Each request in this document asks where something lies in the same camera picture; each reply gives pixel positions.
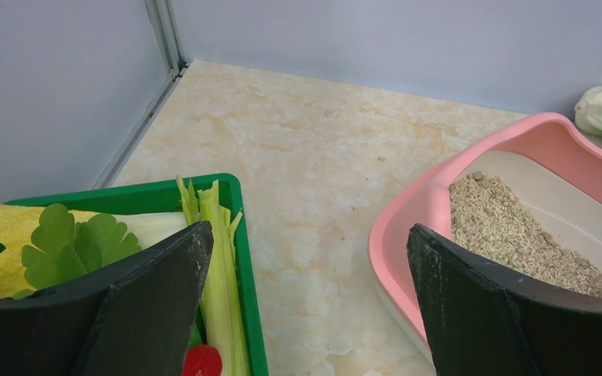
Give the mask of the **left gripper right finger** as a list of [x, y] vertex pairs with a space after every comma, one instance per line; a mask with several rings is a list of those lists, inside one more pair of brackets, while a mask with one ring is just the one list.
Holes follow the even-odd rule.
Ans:
[[439, 375], [602, 375], [602, 298], [525, 276], [421, 224], [407, 251]]

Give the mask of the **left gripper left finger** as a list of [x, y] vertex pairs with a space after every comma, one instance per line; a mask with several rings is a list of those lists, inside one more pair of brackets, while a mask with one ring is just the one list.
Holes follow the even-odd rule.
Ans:
[[179, 375], [212, 255], [209, 222], [83, 277], [0, 299], [0, 375]]

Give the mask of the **pink litter box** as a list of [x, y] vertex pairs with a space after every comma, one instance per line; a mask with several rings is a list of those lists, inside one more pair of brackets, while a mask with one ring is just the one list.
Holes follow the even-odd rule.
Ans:
[[422, 223], [450, 237], [448, 188], [473, 172], [500, 178], [559, 244], [602, 270], [602, 136], [580, 132], [561, 114], [540, 113], [484, 137], [407, 186], [369, 235], [379, 297], [427, 360], [431, 352], [408, 264], [408, 233]]

